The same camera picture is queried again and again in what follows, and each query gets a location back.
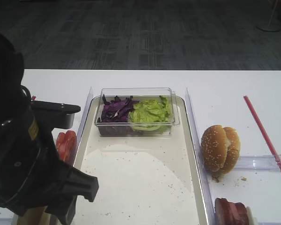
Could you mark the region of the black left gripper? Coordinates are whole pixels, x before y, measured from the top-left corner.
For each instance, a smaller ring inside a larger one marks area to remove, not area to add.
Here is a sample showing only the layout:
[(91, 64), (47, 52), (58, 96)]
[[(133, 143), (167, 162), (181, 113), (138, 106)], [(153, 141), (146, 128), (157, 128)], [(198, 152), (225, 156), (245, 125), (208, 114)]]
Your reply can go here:
[(46, 207), (46, 213), (70, 225), (77, 197), (93, 202), (98, 189), (97, 177), (60, 159), (52, 131), (35, 117), (0, 118), (0, 207), (19, 216)]

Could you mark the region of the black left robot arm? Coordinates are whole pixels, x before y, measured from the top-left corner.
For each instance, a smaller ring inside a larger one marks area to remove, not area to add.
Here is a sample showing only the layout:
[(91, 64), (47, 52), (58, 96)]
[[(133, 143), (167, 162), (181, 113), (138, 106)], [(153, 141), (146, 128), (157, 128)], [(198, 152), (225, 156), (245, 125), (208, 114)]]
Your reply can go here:
[(0, 207), (18, 216), (45, 207), (69, 225), (77, 196), (92, 202), (99, 185), (70, 161), (77, 105), (32, 100), (22, 85), (24, 59), (0, 34)]

